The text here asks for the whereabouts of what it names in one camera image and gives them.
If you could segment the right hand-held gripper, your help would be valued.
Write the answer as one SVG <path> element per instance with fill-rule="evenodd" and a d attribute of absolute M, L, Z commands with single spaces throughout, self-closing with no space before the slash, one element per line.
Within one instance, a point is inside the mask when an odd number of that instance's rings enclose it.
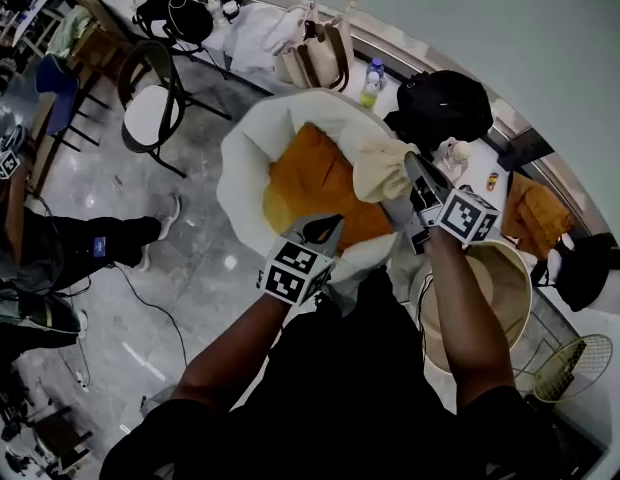
<path fill-rule="evenodd" d="M 404 158 L 412 188 L 413 213 L 404 232 L 416 254 L 430 230 L 439 227 L 464 246 L 484 241 L 499 217 L 499 211 L 479 195 L 453 188 L 449 178 L 421 154 L 408 152 Z"/>

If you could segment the cream clothes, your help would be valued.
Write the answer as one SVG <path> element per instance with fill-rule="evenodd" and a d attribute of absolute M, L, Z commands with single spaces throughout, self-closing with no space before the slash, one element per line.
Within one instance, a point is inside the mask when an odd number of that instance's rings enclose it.
<path fill-rule="evenodd" d="M 414 144 L 397 139 L 364 142 L 353 166 L 356 197 L 364 203 L 380 203 L 407 196 L 412 186 L 405 167 L 408 153 L 420 151 Z"/>

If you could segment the white window bench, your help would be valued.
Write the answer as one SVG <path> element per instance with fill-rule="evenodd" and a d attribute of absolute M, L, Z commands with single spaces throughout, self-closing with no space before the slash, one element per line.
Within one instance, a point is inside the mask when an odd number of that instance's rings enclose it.
<path fill-rule="evenodd" d="M 228 77 L 266 94 L 266 102 L 249 111 L 222 142 L 222 174 L 217 187 L 219 204 L 226 212 L 237 238 L 247 247 L 266 256 L 275 233 L 261 210 L 261 198 L 267 184 L 269 157 L 279 155 L 292 137 L 292 107 L 298 103 L 296 90 L 280 82 L 273 73 L 240 73 L 230 69 L 231 59 L 220 47 L 230 33 L 228 26 L 211 36 L 209 45 L 213 59 L 226 69 Z M 351 82 L 337 95 L 313 92 L 303 95 L 312 116 L 341 119 L 345 123 L 379 128 L 379 121 L 396 109 L 396 92 L 401 82 L 417 73 L 430 70 L 430 65 L 415 59 L 393 45 L 383 42 L 360 28 L 352 32 L 355 64 Z M 386 86 L 371 111 L 358 104 L 360 82 L 365 61 L 380 57 L 386 68 Z M 502 208 L 506 201 L 507 172 L 497 163 L 498 153 L 508 139 L 505 124 L 497 121 L 486 137 L 471 143 L 468 169 L 456 182 L 467 184 L 491 204 Z M 496 172 L 499 179 L 492 192 L 486 190 L 488 176 Z"/>

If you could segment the yellow cushion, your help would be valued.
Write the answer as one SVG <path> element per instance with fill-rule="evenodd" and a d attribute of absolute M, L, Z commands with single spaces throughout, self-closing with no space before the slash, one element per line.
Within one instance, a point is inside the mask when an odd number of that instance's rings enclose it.
<path fill-rule="evenodd" d="M 296 217 L 277 187 L 270 183 L 263 193 L 263 212 L 272 229 L 282 235 L 295 222 Z"/>

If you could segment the orange cushion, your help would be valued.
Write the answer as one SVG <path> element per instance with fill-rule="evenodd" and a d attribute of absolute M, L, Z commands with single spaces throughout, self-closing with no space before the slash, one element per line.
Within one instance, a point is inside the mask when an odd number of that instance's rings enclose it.
<path fill-rule="evenodd" d="M 328 135 L 310 122 L 270 165 L 269 175 L 269 184 L 277 187 L 296 220 L 313 214 L 344 216 L 339 253 L 393 232 L 380 204 L 364 203 L 356 197 L 352 165 Z"/>

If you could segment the white beanbag chair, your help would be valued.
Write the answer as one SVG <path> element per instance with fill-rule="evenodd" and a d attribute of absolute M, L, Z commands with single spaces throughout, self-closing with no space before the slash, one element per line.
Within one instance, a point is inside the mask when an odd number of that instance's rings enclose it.
<path fill-rule="evenodd" d="M 397 200 L 357 198 L 359 153 L 397 141 L 374 113 L 325 89 L 266 98 L 222 140 L 217 198 L 238 239 L 266 263 L 258 287 L 300 306 L 384 264 Z"/>

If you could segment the orange garment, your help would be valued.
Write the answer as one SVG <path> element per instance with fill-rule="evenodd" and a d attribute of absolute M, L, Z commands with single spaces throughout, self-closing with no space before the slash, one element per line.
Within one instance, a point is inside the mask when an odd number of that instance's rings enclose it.
<path fill-rule="evenodd" d="M 571 213 L 547 186 L 510 173 L 502 233 L 517 239 L 519 250 L 545 260 L 573 225 Z"/>

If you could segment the yellow drink bottle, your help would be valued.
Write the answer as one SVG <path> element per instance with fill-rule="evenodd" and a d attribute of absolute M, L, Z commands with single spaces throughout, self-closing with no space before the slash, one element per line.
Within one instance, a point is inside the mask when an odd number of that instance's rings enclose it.
<path fill-rule="evenodd" d="M 381 90 L 381 77 L 377 71 L 370 71 L 360 94 L 360 104 L 363 108 L 372 109 Z"/>

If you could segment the round white side table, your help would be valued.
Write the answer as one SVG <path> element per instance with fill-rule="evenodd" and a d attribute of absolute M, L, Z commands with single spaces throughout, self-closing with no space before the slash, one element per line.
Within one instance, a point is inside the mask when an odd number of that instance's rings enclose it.
<path fill-rule="evenodd" d="M 531 312 L 532 285 L 524 261 L 514 249 L 496 241 L 470 246 L 466 259 L 504 330 L 509 347 L 513 348 Z M 436 295 L 430 281 L 431 267 L 425 263 L 411 283 L 409 300 L 419 313 L 417 322 L 423 326 L 426 357 L 439 370 L 449 373 Z"/>

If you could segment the clear bottle with blue cap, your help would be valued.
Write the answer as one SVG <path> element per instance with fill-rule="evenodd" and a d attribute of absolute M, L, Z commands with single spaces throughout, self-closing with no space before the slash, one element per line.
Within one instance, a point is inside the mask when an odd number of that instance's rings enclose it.
<path fill-rule="evenodd" d="M 375 73 L 372 79 L 377 82 L 378 88 L 383 89 L 386 84 L 385 68 L 380 57 L 374 57 L 370 61 L 366 72 L 366 78 L 369 78 L 372 73 Z"/>

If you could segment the person's black shirt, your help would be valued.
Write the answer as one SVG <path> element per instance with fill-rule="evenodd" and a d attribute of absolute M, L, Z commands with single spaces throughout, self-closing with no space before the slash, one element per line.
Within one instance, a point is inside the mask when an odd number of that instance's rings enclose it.
<path fill-rule="evenodd" d="M 170 400 L 107 455 L 99 480 L 558 480 L 551 424 L 512 387 L 448 411 L 384 269 L 356 307 L 293 318 L 245 403 Z"/>

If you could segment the wooden shelf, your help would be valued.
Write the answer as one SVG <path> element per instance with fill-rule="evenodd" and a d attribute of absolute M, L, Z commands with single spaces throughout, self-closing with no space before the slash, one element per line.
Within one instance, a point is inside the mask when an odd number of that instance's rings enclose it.
<path fill-rule="evenodd" d="M 91 21 L 71 50 L 71 57 L 116 85 L 134 36 L 102 0 L 75 1 L 87 9 Z"/>

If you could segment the blue chair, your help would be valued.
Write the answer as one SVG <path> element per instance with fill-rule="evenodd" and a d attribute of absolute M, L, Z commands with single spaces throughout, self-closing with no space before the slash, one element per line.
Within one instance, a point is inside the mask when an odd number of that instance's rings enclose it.
<path fill-rule="evenodd" d="M 90 88 L 81 88 L 78 74 L 71 70 L 61 58 L 54 54 L 46 54 L 41 59 L 36 69 L 35 88 L 39 94 L 54 96 L 46 127 L 48 136 L 77 152 L 80 152 L 80 149 L 65 140 L 67 130 L 96 147 L 100 145 L 99 142 L 73 126 L 72 121 L 76 115 L 90 119 L 90 116 L 80 109 L 85 99 L 106 110 L 110 107 L 94 97 L 90 93 Z"/>

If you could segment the black tripod equipment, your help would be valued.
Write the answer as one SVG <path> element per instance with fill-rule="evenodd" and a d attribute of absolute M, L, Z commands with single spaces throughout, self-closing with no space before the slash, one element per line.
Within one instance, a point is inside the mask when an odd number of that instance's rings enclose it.
<path fill-rule="evenodd" d="M 74 480 L 92 433 L 80 433 L 70 412 L 52 400 L 36 408 L 17 370 L 0 368 L 0 463 L 17 480 Z"/>

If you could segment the black window post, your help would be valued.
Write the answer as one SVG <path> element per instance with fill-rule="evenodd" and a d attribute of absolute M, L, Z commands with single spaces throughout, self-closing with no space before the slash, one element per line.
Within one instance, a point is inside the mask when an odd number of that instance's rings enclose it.
<path fill-rule="evenodd" d="M 528 128 L 506 143 L 497 163 L 505 171 L 513 171 L 553 152 L 552 146 L 534 128 Z"/>

